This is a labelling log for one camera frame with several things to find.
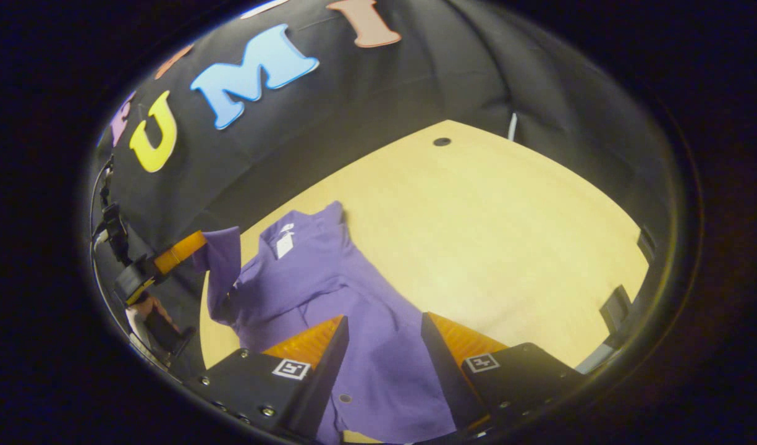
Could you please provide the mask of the grey metal bar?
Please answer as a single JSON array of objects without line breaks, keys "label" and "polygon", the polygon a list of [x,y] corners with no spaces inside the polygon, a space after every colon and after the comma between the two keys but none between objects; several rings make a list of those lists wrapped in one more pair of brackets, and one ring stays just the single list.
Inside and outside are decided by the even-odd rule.
[{"label": "grey metal bar", "polygon": [[587,375],[610,360],[618,351],[618,347],[602,342],[587,358],[584,358],[581,363],[574,367],[574,370],[582,375]]}]

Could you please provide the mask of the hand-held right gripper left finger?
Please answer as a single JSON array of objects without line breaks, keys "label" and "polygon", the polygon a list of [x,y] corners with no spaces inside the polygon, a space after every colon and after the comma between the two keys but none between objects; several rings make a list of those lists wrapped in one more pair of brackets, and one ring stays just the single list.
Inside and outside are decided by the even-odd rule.
[{"label": "hand-held right gripper left finger", "polygon": [[334,316],[265,352],[237,349],[184,387],[241,425],[313,443],[348,344],[348,318]]}]

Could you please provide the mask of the purple knit cardigan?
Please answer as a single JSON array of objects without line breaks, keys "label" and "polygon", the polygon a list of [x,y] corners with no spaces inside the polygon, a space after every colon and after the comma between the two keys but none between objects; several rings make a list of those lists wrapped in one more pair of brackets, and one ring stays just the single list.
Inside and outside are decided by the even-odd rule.
[{"label": "purple knit cardigan", "polygon": [[421,311],[352,242],[344,209],[290,211],[259,236],[242,263],[240,230],[206,232],[192,256],[209,271],[208,312],[240,346],[265,352],[344,315],[348,346],[317,427],[324,445],[355,431],[382,443],[419,443],[455,433],[426,344]]}]

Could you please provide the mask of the black backdrop cloth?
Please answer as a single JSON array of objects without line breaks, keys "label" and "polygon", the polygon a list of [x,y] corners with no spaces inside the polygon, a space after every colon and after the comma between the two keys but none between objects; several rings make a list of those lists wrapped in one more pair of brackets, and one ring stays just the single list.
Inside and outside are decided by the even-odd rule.
[{"label": "black backdrop cloth", "polygon": [[[628,85],[536,23],[482,0],[378,0],[376,17],[406,36],[358,49],[356,31],[332,0],[277,0],[246,12],[248,25],[224,23],[194,40],[155,78],[145,73],[104,130],[96,155],[113,154],[112,199],[135,240],[163,246],[192,223],[255,222],[269,205],[327,172],[428,124],[455,119],[531,147],[581,174],[646,226],[656,246],[667,237],[666,206],[648,195],[664,169],[661,129]],[[215,130],[201,93],[184,90],[175,115],[184,158],[168,174],[138,174],[123,135],[138,119],[158,138],[147,101],[159,87],[187,88],[214,61],[240,61],[248,38],[276,23],[324,67],[307,74],[249,118]]]}]

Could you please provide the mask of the black table bracket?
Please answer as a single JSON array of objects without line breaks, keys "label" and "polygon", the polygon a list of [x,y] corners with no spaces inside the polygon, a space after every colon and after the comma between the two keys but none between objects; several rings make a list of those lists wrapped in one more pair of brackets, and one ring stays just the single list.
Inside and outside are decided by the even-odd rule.
[{"label": "black table bracket", "polygon": [[646,226],[641,226],[639,228],[637,246],[648,265],[652,264],[656,257],[657,246],[655,239]]},{"label": "black table bracket", "polygon": [[626,288],[624,285],[618,285],[599,308],[599,314],[607,327],[608,336],[615,336],[620,332],[631,309],[632,301],[630,301]]}]

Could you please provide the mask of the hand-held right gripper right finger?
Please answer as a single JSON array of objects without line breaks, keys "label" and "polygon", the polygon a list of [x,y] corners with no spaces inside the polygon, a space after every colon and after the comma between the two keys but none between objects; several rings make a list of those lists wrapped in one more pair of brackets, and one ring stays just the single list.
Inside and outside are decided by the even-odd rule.
[{"label": "hand-held right gripper right finger", "polygon": [[455,423],[446,441],[513,430],[585,380],[536,344],[507,346],[432,312],[421,316],[421,338]]}]

